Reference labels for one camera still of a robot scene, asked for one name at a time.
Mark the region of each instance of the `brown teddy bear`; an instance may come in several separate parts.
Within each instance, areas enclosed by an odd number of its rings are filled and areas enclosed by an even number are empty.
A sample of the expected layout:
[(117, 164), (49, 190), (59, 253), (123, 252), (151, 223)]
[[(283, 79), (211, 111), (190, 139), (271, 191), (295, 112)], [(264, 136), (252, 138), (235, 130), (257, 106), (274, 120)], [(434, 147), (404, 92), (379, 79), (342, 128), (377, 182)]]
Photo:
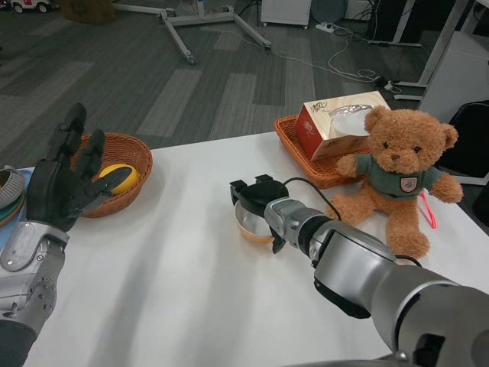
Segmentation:
[(396, 255), (421, 258), (429, 241), (419, 230), (417, 197), (423, 188), (445, 203), (462, 198), (460, 183), (432, 167), (443, 151), (453, 147), (457, 131), (431, 115), (377, 107), (365, 118), (370, 132), (371, 155), (347, 155), (339, 160), (345, 177), (365, 175), (367, 180), (354, 196), (337, 195), (333, 205), (342, 220), (356, 226), (379, 210), (389, 216), (387, 244)]

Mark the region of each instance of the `woven basket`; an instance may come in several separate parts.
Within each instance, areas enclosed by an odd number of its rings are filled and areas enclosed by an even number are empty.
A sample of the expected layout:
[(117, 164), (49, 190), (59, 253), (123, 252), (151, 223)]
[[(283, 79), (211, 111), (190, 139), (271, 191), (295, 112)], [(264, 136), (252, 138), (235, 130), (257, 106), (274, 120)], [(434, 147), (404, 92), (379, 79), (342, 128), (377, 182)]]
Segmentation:
[[(83, 136), (82, 145), (71, 160), (72, 169), (75, 167), (80, 152), (88, 144), (90, 136), (91, 135)], [(107, 166), (118, 163), (130, 164), (132, 167), (136, 168), (141, 175), (139, 182), (125, 193), (115, 195), (105, 201), (96, 209), (83, 212), (82, 215), (86, 218), (109, 216), (129, 206), (139, 195), (141, 188), (151, 173), (153, 156), (151, 155), (150, 148), (148, 148), (144, 142), (133, 136), (110, 132), (106, 133), (102, 167), (100, 168), (100, 171)], [(94, 180), (99, 178), (100, 171)]]
[[(282, 141), (283, 146), (289, 151), (299, 166), (306, 172), (311, 181), (320, 189), (332, 186), (350, 184), (360, 179), (343, 177), (336, 170), (336, 164), (343, 155), (311, 161), (300, 144), (295, 129), (297, 116), (284, 117), (275, 121), (275, 130)], [(368, 154), (370, 151), (364, 149), (356, 151), (356, 154)]]

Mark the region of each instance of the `floor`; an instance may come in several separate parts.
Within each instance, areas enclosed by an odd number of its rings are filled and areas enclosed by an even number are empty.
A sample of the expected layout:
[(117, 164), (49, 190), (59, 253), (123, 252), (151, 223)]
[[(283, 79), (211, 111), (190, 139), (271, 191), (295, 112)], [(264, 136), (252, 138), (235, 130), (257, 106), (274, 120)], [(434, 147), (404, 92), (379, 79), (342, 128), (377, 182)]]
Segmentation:
[[(192, 14), (182, 0), (121, 0), (132, 5), (175, 8)], [(210, 11), (248, 0), (208, 0)], [(256, 9), (243, 18), (256, 27)], [(365, 24), (347, 24), (364, 31)], [(32, 166), (43, 157), (52, 128), (75, 102), (88, 110), (87, 132), (135, 135), (150, 148), (272, 132), (275, 119), (294, 115), (307, 100), (375, 90), (245, 42), (233, 24), (180, 28), (196, 55), (191, 67), (154, 15), (125, 11), (110, 24), (65, 20), (59, 11), (22, 15), (0, 11), (0, 165)], [(327, 66), (345, 38), (311, 28), (259, 27), (274, 52)], [(417, 81), (429, 56), (424, 48), (378, 47), (351, 42), (333, 64), (356, 73), (375, 70), (387, 79)], [(416, 108), (383, 92), (391, 108)]]

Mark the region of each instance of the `green shirt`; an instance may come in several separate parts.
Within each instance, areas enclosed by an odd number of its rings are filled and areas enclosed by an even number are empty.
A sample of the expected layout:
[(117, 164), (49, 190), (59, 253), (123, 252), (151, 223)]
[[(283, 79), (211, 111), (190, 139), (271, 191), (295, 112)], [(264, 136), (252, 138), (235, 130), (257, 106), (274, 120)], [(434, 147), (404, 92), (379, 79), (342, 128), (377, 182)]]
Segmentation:
[(357, 155), (355, 158), (357, 174), (366, 174), (375, 191), (390, 199), (416, 197), (424, 188), (431, 190), (433, 184), (443, 175), (443, 172), (434, 167), (414, 174), (396, 174), (384, 171), (369, 154)]

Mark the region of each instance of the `tissue box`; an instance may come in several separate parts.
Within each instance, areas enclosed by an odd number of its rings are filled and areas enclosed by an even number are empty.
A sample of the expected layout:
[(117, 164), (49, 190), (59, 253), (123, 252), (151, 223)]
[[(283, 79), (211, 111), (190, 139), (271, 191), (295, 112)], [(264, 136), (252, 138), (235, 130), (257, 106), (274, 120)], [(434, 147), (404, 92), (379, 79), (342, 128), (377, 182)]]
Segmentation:
[(361, 130), (355, 134), (345, 134), (335, 127), (335, 112), (346, 106), (366, 105), (384, 106), (389, 109), (379, 92), (355, 94), (321, 101), (304, 103), (295, 129), (301, 145), (311, 161), (336, 155), (350, 154), (367, 147), (367, 132)]

